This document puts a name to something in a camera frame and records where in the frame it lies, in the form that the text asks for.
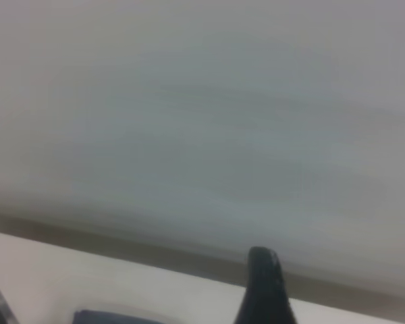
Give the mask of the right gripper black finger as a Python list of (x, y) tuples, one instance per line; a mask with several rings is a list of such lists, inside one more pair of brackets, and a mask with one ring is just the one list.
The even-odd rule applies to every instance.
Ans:
[(247, 258), (248, 281), (237, 324), (297, 324), (276, 253), (255, 246)]

